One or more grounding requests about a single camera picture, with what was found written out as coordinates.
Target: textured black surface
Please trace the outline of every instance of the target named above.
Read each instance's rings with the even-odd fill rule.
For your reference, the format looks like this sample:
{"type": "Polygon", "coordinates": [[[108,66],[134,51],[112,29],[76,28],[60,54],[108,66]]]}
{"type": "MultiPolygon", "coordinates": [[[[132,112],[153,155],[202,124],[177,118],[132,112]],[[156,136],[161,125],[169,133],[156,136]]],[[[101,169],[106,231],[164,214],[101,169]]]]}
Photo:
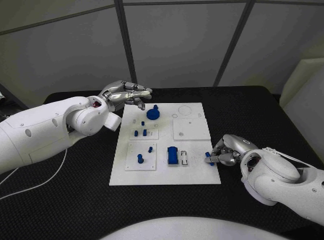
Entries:
{"type": "MultiPolygon", "coordinates": [[[[54,93],[46,102],[95,94],[98,91],[54,93]]],[[[257,147],[269,146],[324,168],[263,87],[154,89],[151,100],[144,102],[201,102],[212,144],[224,134],[235,134],[257,147]]],[[[83,138],[67,149],[51,181],[0,201],[0,239],[98,239],[132,223],[170,216],[229,220],[277,234],[292,233],[293,239],[300,238],[295,230],[316,226],[282,204],[264,206],[250,197],[238,166],[218,165],[221,185],[108,186],[117,137],[118,130],[102,128],[83,138]]],[[[0,196],[41,183],[62,156],[63,152],[20,168],[0,186],[0,196]]]]}

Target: white rectangular piece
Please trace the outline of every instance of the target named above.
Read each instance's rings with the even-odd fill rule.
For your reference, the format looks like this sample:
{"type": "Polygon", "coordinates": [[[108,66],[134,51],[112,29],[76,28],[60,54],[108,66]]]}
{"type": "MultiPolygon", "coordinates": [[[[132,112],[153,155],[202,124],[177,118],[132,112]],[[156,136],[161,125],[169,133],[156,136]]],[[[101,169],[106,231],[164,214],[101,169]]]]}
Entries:
{"type": "Polygon", "coordinates": [[[146,129],[146,136],[143,136],[143,129],[144,128],[140,128],[140,127],[137,129],[131,129],[128,139],[130,140],[157,140],[157,129],[156,128],[146,129]]]}
{"type": "Polygon", "coordinates": [[[209,166],[209,164],[203,162],[205,152],[209,152],[212,149],[211,141],[173,140],[173,119],[190,121],[192,123],[187,124],[205,123],[201,103],[147,103],[144,107],[146,110],[141,111],[134,105],[124,106],[108,185],[221,184],[216,166],[209,166]],[[157,105],[160,117],[156,120],[148,120],[146,112],[153,108],[153,105],[157,105]],[[146,139],[146,137],[141,136],[143,129],[157,130],[157,139],[146,139]],[[138,130],[140,140],[130,140],[131,138],[138,138],[132,137],[132,130],[138,130]],[[131,152],[130,144],[147,145],[135,147],[141,152],[131,152]],[[154,170],[127,170],[125,163],[128,154],[131,154],[131,164],[141,168],[147,166],[144,165],[144,163],[147,163],[146,160],[141,164],[137,163],[137,154],[141,154],[143,159],[148,157],[150,153],[147,153],[147,149],[151,144],[156,144],[153,148],[156,154],[154,170]],[[177,164],[172,166],[167,164],[167,147],[177,148],[177,164]],[[185,166],[182,166],[182,151],[186,152],[185,166]]]}
{"type": "Polygon", "coordinates": [[[130,142],[127,145],[125,171],[156,170],[156,143],[130,142]],[[137,155],[141,154],[143,163],[137,162],[137,155]]]}
{"type": "Polygon", "coordinates": [[[206,119],[173,119],[172,120],[173,140],[202,141],[211,140],[206,119]]]}

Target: robotic hand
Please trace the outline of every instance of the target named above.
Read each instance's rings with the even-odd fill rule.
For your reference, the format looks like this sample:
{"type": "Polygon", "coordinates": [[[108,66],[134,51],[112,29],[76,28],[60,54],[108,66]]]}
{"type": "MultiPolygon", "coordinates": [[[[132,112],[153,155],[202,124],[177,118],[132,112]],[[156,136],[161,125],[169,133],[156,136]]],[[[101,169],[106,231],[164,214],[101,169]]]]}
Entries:
{"type": "Polygon", "coordinates": [[[245,139],[225,134],[214,146],[206,163],[240,163],[241,182],[251,197],[264,205],[277,202],[308,220],[324,226],[324,171],[295,168],[300,162],[270,148],[258,149],[245,139]]]}
{"type": "Polygon", "coordinates": [[[56,155],[102,126],[115,131],[121,118],[111,112],[124,103],[144,110],[140,97],[150,99],[150,93],[148,88],[115,81],[98,96],[75,96],[9,116],[0,123],[0,174],[56,155]]]}

